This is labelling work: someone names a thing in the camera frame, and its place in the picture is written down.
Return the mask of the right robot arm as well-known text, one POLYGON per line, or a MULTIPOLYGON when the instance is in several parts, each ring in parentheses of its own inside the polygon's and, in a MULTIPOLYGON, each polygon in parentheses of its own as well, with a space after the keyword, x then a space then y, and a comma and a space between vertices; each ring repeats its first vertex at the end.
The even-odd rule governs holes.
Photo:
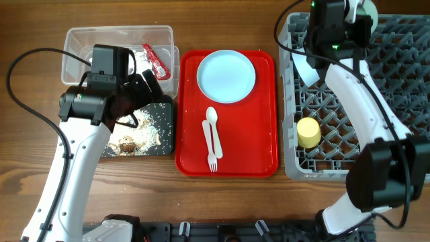
POLYGON ((322 236, 343 237, 387 210, 408 210, 421 196, 429 139, 414 136, 376 87, 365 58, 378 22, 369 1, 313 1, 305 52, 308 64, 337 96, 359 141, 346 193, 318 218, 322 236))

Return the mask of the yellow plastic cup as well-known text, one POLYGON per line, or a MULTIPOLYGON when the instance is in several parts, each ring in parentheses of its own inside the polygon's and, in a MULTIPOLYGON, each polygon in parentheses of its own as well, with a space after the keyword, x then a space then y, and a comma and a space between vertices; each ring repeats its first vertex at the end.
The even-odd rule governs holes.
POLYGON ((317 146, 321 140, 319 123, 310 117, 302 118, 297 122, 298 145, 309 149, 317 146))

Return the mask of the mint green bowl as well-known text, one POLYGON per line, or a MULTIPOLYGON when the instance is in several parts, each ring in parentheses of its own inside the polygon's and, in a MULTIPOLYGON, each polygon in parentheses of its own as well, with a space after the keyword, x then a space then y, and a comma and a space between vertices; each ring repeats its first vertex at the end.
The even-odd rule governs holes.
POLYGON ((378 10, 372 0, 359 0, 357 4, 357 15, 370 16, 372 25, 378 24, 378 10))

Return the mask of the white napkin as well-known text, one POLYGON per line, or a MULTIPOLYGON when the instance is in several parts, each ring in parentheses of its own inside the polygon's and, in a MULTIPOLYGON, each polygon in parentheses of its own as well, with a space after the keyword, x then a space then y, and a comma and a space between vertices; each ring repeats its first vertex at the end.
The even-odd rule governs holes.
POLYGON ((136 59, 136 65, 134 65, 134 61, 132 56, 129 56, 129 65, 128 72, 133 74, 136 71, 137 74, 142 74, 146 70, 152 70, 153 66, 151 61, 147 57, 147 53, 145 50, 142 51, 133 51, 134 58, 136 59))

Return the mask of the red snack wrapper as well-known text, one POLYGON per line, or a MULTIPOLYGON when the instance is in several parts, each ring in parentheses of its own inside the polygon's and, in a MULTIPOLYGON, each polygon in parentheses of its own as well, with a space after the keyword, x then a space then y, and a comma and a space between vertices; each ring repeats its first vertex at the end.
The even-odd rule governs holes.
POLYGON ((164 62, 159 58, 157 53, 153 50, 150 44, 142 44, 146 58, 148 59, 151 69, 158 80, 165 81, 171 77, 171 72, 164 64, 164 62))

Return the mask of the small light blue bowl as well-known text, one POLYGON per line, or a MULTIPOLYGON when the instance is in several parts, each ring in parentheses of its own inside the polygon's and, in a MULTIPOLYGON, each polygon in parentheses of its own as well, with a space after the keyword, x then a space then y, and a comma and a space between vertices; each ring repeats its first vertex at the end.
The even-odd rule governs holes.
POLYGON ((305 86, 310 87, 320 79, 317 70, 308 64, 307 56, 303 54, 292 53, 292 59, 305 86))

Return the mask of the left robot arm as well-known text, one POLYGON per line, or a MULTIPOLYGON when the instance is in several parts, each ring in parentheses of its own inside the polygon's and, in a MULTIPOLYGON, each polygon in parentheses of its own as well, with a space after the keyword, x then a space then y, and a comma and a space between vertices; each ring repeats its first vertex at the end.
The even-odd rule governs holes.
POLYGON ((95 168, 119 118, 164 96, 150 70, 129 72, 132 50, 96 44, 90 71, 60 97, 60 123, 30 107, 21 107, 50 125, 58 135, 48 178, 21 241, 142 241, 139 218, 112 214, 83 234, 83 217, 95 168))

